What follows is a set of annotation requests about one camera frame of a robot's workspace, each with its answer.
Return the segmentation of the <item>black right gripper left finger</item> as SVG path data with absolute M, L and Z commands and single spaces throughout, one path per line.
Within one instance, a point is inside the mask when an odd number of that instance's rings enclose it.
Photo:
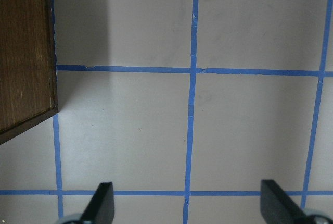
M 100 183 L 79 223 L 112 224 L 115 216 L 114 193 L 112 182 Z

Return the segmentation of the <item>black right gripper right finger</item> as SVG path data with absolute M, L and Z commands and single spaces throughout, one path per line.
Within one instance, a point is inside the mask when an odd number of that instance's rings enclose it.
M 261 180 L 260 213 L 268 224 L 307 223 L 307 216 L 274 180 Z

